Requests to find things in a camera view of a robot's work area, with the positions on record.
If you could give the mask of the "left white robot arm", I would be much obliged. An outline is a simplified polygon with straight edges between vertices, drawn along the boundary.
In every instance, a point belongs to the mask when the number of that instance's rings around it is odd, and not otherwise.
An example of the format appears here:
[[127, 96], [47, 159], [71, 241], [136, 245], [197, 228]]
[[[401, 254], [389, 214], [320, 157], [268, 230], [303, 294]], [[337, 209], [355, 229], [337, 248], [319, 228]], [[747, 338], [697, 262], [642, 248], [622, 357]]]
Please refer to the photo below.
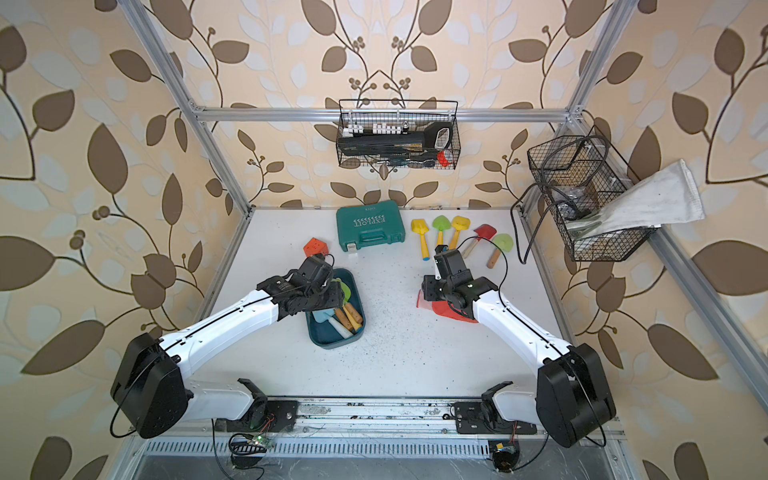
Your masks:
[[241, 300], [185, 329], [129, 342], [110, 390], [112, 399], [144, 439], [180, 422], [228, 420], [261, 423], [267, 397], [247, 378], [197, 381], [208, 361], [248, 335], [303, 312], [337, 308], [344, 301], [333, 279], [334, 261], [316, 254], [283, 276], [260, 282]]

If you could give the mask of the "green trowel wooden handle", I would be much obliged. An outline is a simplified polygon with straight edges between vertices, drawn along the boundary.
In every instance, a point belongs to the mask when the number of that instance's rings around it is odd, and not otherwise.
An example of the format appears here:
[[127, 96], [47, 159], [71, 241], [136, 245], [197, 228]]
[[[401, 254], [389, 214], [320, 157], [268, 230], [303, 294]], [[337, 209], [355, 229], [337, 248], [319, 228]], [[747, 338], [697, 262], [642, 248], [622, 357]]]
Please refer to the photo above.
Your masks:
[[515, 240], [512, 238], [511, 235], [502, 233], [502, 234], [496, 234], [492, 238], [492, 243], [494, 244], [495, 250], [491, 254], [486, 266], [489, 269], [493, 269], [495, 265], [497, 264], [498, 260], [502, 257], [502, 255], [506, 255], [511, 252], [513, 247], [515, 246]]

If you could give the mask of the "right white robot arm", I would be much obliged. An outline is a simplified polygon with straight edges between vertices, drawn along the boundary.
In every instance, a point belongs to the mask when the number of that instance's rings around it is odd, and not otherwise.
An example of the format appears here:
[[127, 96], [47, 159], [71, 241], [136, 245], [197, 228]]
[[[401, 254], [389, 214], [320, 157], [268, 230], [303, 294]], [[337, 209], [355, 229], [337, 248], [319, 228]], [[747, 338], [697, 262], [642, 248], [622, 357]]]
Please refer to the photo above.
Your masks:
[[436, 248], [436, 273], [423, 278], [429, 302], [487, 327], [524, 360], [536, 376], [533, 393], [505, 384], [490, 390], [491, 411], [504, 421], [540, 425], [562, 447], [571, 447], [616, 416], [616, 405], [597, 352], [574, 346], [538, 325], [485, 277], [475, 278], [462, 254]]

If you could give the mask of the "green round shovel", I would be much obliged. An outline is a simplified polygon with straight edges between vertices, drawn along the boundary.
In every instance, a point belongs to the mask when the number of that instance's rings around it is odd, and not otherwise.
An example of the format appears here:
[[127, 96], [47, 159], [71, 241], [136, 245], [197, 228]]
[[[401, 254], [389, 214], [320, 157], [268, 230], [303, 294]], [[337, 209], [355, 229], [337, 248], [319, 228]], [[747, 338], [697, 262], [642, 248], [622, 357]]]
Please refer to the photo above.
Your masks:
[[349, 288], [349, 286], [345, 282], [343, 282], [342, 280], [340, 280], [338, 278], [336, 278], [335, 281], [340, 285], [341, 290], [342, 290], [342, 292], [344, 294], [344, 304], [345, 303], [351, 303], [350, 300], [351, 300], [352, 292], [351, 292], [351, 289]]

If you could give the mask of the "red shovel wooden handle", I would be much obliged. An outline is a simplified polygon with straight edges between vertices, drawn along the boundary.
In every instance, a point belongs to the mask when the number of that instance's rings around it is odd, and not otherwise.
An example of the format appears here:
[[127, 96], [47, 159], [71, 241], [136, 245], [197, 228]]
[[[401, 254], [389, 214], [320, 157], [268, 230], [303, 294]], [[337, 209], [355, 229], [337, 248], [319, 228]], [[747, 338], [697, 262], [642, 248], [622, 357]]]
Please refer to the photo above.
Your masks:
[[462, 255], [467, 259], [476, 246], [483, 240], [491, 240], [497, 233], [497, 229], [489, 224], [481, 224], [474, 230], [475, 236], [470, 240], [469, 245], [464, 249]]

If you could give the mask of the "teal storage box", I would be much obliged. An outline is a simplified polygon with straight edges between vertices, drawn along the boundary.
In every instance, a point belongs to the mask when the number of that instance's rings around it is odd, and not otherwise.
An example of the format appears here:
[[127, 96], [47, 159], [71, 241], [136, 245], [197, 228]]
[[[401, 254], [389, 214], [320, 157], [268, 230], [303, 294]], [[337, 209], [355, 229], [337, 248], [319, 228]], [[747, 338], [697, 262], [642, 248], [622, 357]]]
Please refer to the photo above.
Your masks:
[[355, 342], [365, 330], [364, 309], [352, 273], [344, 268], [335, 269], [334, 280], [342, 288], [343, 306], [305, 314], [311, 342], [327, 350]]

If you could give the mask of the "yellow shovel blue handle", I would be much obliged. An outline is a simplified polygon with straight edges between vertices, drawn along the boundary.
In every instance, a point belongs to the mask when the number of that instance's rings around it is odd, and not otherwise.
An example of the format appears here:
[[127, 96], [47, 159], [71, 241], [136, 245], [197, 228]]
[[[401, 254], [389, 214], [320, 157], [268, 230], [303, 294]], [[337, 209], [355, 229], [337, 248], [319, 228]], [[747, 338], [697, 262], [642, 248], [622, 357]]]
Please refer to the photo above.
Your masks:
[[419, 236], [421, 256], [424, 261], [430, 259], [430, 252], [427, 243], [426, 234], [429, 232], [429, 227], [424, 219], [414, 219], [411, 221], [412, 231]]

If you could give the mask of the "green shovel orange handle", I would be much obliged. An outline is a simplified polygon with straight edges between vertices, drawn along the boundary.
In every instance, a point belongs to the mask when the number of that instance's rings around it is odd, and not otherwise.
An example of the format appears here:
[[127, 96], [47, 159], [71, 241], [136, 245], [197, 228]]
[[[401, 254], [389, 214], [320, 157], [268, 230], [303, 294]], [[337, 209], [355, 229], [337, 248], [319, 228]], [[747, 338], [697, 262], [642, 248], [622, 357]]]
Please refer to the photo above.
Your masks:
[[437, 232], [436, 244], [445, 245], [444, 233], [452, 227], [451, 221], [446, 216], [439, 215], [432, 221], [432, 227]]

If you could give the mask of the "yellow square shovel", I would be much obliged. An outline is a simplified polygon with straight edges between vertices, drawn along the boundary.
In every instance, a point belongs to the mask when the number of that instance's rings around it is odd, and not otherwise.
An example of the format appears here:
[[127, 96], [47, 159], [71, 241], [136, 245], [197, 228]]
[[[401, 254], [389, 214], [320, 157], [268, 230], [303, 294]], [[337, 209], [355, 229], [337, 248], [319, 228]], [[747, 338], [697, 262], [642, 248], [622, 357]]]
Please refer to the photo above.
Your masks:
[[351, 303], [345, 303], [343, 309], [354, 331], [359, 331], [364, 325], [362, 315], [354, 308]]

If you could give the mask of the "yellow shovel wooden handle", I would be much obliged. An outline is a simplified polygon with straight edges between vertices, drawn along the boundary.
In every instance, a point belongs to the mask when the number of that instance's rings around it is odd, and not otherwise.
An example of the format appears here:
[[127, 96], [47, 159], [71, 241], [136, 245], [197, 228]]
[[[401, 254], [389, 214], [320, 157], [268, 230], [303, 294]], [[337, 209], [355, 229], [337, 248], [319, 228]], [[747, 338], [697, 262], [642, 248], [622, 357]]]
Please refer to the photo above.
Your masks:
[[453, 235], [451, 237], [451, 241], [449, 243], [450, 249], [456, 249], [458, 246], [458, 241], [460, 239], [461, 233], [468, 230], [470, 228], [471, 222], [468, 218], [463, 216], [456, 216], [453, 218], [451, 222], [451, 226], [453, 228]]

